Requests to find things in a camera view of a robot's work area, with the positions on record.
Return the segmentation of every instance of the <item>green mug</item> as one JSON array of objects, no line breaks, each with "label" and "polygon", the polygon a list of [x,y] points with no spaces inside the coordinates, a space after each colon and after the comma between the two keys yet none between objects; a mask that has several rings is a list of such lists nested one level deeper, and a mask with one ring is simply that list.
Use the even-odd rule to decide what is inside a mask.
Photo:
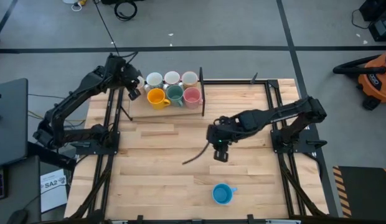
[{"label": "green mug", "polygon": [[183,88],[179,85],[172,85],[167,88],[166,95],[171,105],[173,106],[183,106]]}]

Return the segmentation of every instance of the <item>wooden table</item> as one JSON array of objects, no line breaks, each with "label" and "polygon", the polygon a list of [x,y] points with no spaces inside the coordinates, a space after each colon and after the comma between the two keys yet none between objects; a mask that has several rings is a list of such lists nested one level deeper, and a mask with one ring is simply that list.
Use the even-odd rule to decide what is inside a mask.
[{"label": "wooden table", "polygon": [[[293,79],[281,79],[279,84],[284,104],[298,99]],[[271,126],[230,146],[228,163],[215,161],[214,150],[209,147],[196,161],[181,164],[205,146],[207,126],[215,118],[268,109],[263,85],[206,85],[205,95],[204,117],[193,114],[131,122],[121,115],[120,150],[111,175],[107,218],[135,220],[144,215],[145,220],[246,219],[247,214],[255,218],[288,217],[280,168],[271,145]],[[92,97],[86,128],[103,123],[107,99],[106,95]],[[126,94],[123,99],[124,108],[128,108]],[[302,188],[327,213],[316,163],[302,154],[295,158]],[[91,190],[96,161],[97,156],[89,156],[75,169],[66,217],[76,211]],[[238,188],[227,206],[212,200],[212,188],[221,182]],[[298,213],[292,187],[291,191]]]}]

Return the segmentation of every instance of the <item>white paper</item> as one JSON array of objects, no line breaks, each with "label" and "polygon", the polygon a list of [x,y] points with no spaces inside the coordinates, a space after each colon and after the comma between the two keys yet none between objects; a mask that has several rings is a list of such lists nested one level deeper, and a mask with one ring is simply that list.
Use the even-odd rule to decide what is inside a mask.
[{"label": "white paper", "polygon": [[41,212],[67,203],[66,183],[62,169],[41,176]]}]

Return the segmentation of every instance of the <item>yellow mug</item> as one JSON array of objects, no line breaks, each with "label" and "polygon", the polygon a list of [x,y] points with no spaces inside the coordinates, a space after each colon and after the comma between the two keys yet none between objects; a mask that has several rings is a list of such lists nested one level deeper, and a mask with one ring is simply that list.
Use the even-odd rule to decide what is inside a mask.
[{"label": "yellow mug", "polygon": [[164,107],[171,104],[171,102],[166,99],[164,90],[159,88],[154,88],[149,91],[148,100],[151,106],[156,110],[164,109]]}]

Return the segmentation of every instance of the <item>pink mug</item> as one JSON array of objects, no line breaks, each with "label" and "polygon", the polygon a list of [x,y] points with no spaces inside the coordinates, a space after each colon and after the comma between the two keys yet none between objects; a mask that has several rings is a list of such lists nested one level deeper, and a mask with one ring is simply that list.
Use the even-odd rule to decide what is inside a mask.
[{"label": "pink mug", "polygon": [[201,92],[196,87],[189,87],[183,92],[183,99],[189,109],[196,109],[202,104]]}]

